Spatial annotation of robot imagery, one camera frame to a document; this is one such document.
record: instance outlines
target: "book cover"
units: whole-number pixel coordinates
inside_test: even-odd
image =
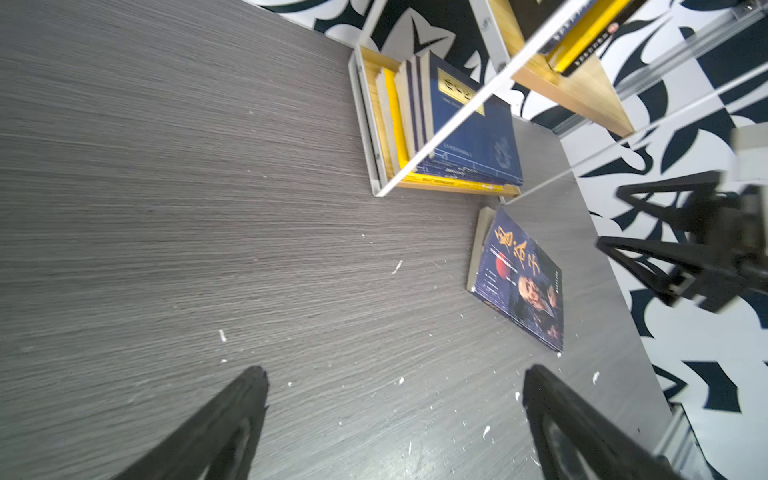
[[[549,66],[556,72],[564,72],[629,5],[630,1],[597,0],[547,57]]]
[[[432,53],[422,59],[422,66],[429,72],[422,99],[429,140],[472,99],[480,84]],[[489,180],[523,184],[509,104],[495,95],[435,149],[435,158],[469,167]]]
[[[415,129],[413,125],[416,122],[416,119],[413,117],[413,99],[410,98],[408,95],[409,92],[409,82],[410,76],[408,72],[408,62],[404,61],[400,64],[400,68],[398,69],[397,73],[395,74],[395,92],[397,93],[398,98],[398,106],[400,107],[400,114],[401,116],[401,122],[403,131],[406,135],[406,148],[408,153],[408,158],[413,157],[415,154],[415,138],[413,137],[415,133]]]
[[[584,50],[581,51],[580,54],[576,57],[575,60],[573,60],[573,63],[571,63],[569,66],[567,66],[562,74],[565,77],[571,76],[571,74],[576,71],[577,68],[581,67],[582,64],[584,64],[585,61],[587,61],[588,58],[592,56],[593,53],[595,53],[598,48],[600,48],[600,45],[604,44],[606,40],[608,40],[611,35],[616,33],[616,31],[619,29],[621,24],[629,20],[629,18],[634,15],[634,13],[645,3],[645,0],[634,0],[632,3],[627,5],[624,10],[619,13],[619,15],[614,18],[614,20],[603,29],[603,31],[600,32],[598,37],[592,41],[589,46],[585,47]]]
[[[400,105],[403,103],[399,99],[395,78],[396,74],[387,68],[383,68],[376,77],[379,110],[381,110],[382,121],[384,122],[392,174],[400,171],[409,161],[404,122],[400,112]],[[406,180],[421,184],[461,187],[484,192],[503,191],[503,187],[499,184],[474,180],[472,175],[468,174],[466,170],[432,165],[428,158],[416,167],[415,173],[406,176]]]
[[[597,0],[590,0],[589,3],[584,5],[583,7],[579,8],[576,13],[573,14],[572,17],[568,19],[567,22],[563,24],[562,27],[560,27],[554,35],[552,35],[552,38],[545,43],[543,47],[541,47],[541,50],[538,52],[542,55],[549,55],[552,53],[555,47],[557,47],[560,42],[565,38],[565,35],[571,31],[573,27],[576,26],[579,20],[581,20],[581,17],[584,16],[587,11],[594,6],[594,4],[597,2]]]
[[[471,291],[543,343],[563,350],[562,270],[502,209],[483,243]]]

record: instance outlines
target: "blue book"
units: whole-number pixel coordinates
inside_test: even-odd
[[[559,352],[562,281],[562,270],[503,209],[481,210],[468,290]]]
[[[418,57],[410,58],[403,62],[396,84],[398,85],[398,96],[406,98],[406,103],[401,103],[402,125],[406,130],[406,143],[409,145],[409,155],[411,157],[415,151],[424,145],[424,125],[423,110],[420,101],[420,75],[418,66]],[[473,168],[461,164],[454,164],[444,161],[439,157],[426,158],[414,170],[417,174],[435,175],[437,177],[455,178],[458,180],[468,180],[486,184],[498,184],[499,180],[492,175],[483,174]]]
[[[429,141],[480,88],[457,68],[433,53],[421,57],[422,111]],[[509,104],[492,95],[435,149],[435,158],[462,165],[497,179],[523,184]]]

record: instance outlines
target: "wooden shelf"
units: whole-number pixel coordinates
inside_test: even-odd
[[[350,58],[350,65],[349,73],[352,76],[363,146],[366,150],[366,160],[369,166],[369,176],[371,177],[370,180],[373,193],[376,194],[377,188],[380,189],[383,187],[383,185],[394,176],[389,153],[389,144],[386,140],[386,131],[384,129],[382,114],[379,108],[376,76],[382,68],[397,71],[400,63],[369,50],[368,48],[357,47],[353,52],[352,58]],[[360,88],[359,96],[356,91],[357,86]],[[520,194],[520,189],[515,185],[501,185],[494,186],[493,188],[489,185],[487,191],[473,190],[440,184],[438,177],[435,177],[434,184],[413,182],[409,181],[409,178],[406,177],[398,184],[398,187],[439,190],[461,194],[502,195],[507,198],[517,197]]]
[[[525,40],[508,0],[480,1],[488,2],[507,51],[510,55],[516,54]],[[475,8],[476,15],[478,10],[485,9]],[[477,18],[478,25],[483,31],[491,31],[486,20],[481,13]],[[484,33],[484,37],[488,43],[488,34]],[[563,77],[549,67],[543,55],[536,55],[512,77],[512,80],[622,137],[634,132],[632,123],[597,56],[590,57],[570,77]]]

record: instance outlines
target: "yellow book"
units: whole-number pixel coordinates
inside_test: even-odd
[[[395,137],[395,151],[390,151],[392,156],[392,165],[397,166],[396,171],[403,168],[409,161],[408,148],[406,147],[406,134],[402,126],[402,117],[400,116],[400,103],[398,102],[397,89],[395,87],[395,72],[384,68],[384,79],[386,81],[386,93],[389,99],[389,109],[392,114],[392,123]],[[382,108],[386,107],[386,101],[381,101]],[[503,194],[505,190],[503,185],[497,184],[483,184],[481,182],[472,182],[468,180],[459,180],[455,178],[435,177],[432,175],[414,174],[410,173],[402,180],[403,182],[412,184],[428,184],[441,187],[457,187],[466,188],[469,190],[481,190],[484,192],[495,192]]]
[[[547,62],[562,73],[616,18],[631,0],[597,0],[584,17],[568,32],[550,55]]]

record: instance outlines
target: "white metal shelf frame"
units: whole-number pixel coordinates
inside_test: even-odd
[[[563,3],[560,8],[555,11],[552,16],[550,16],[544,24],[539,27],[539,29],[528,39],[527,42],[523,45],[523,48],[514,55],[510,60],[509,63],[507,63],[506,66],[495,76],[492,80],[487,81],[483,87],[481,87],[476,93],[475,96],[467,102],[463,107],[459,108],[459,110],[439,129],[435,132],[435,135],[432,137],[430,141],[428,141],[424,147],[422,147],[414,157],[400,170],[400,172],[397,173],[391,180],[386,182],[383,186],[378,188],[378,186],[373,185],[372,180],[372,190],[374,193],[374,196],[376,197],[385,197],[389,192],[392,191],[393,188],[399,184],[403,178],[406,177],[406,175],[410,174],[414,171],[414,169],[424,161],[425,158],[429,155],[430,152],[435,150],[448,136],[453,133],[453,131],[461,125],[467,118],[469,118],[470,115],[472,115],[472,112],[475,111],[480,105],[484,104],[486,100],[488,100],[491,95],[493,95],[505,82],[507,79],[511,78],[514,74],[516,74],[521,68],[523,68],[528,61],[530,61],[541,48],[547,43],[547,41],[557,32],[557,30],[560,29],[567,21],[570,19],[581,7],[589,3],[590,0],[566,0],[565,3]],[[379,18],[381,17],[381,14],[384,10],[384,7],[386,6],[387,0],[374,0],[373,4],[371,5],[371,9],[368,13],[368,16],[366,17],[366,22],[362,27],[362,32],[360,34],[360,41],[363,41],[365,38],[370,38],[371,34],[373,33],[373,29],[376,27],[376,24],[379,21]],[[352,59],[350,58],[350,74],[353,74],[353,65],[352,65]],[[530,190],[524,191],[519,197],[515,197],[511,199],[508,202],[504,202],[504,204],[509,205],[517,200],[522,199],[523,197],[527,197],[530,194],[533,194],[535,191],[540,190],[541,188],[546,187],[549,184],[552,184],[556,180],[565,177],[569,173],[571,173],[576,167],[581,167],[585,165],[586,163],[594,160],[595,158],[602,155],[605,151],[610,150],[611,148],[614,148],[619,145],[625,145],[629,144],[632,140],[640,138],[642,134],[644,134],[646,131],[649,131],[651,128],[656,127],[665,121],[669,121],[672,118],[679,117],[683,113],[690,111],[703,103],[719,96],[720,94],[724,93],[725,91],[729,91],[732,88],[737,87],[738,85],[744,83],[745,81],[749,81],[751,78],[755,78],[757,75],[762,74],[763,72],[768,71],[768,62],[762,64],[759,67],[755,67],[752,70],[748,71],[745,74],[742,74],[741,76],[734,78],[732,81],[727,82],[726,84],[721,85],[719,88],[716,88],[714,91],[711,91],[709,94],[706,94],[697,100],[685,105],[682,108],[677,109],[671,114],[667,114],[662,118],[659,118],[655,122],[650,123],[649,125],[646,125],[645,127],[641,128],[639,131],[636,131],[634,134],[626,137],[623,140],[614,142],[613,144],[610,144],[606,146],[605,148],[601,149],[600,151],[590,155],[589,157],[585,158],[582,161],[577,162],[576,164],[571,165],[567,170],[562,171],[559,174],[554,175],[553,177],[549,178],[548,180],[545,180],[544,182],[540,183],[539,185],[534,186]],[[369,146],[365,144],[364,147],[366,147],[366,156],[370,157],[370,153],[368,152]]]

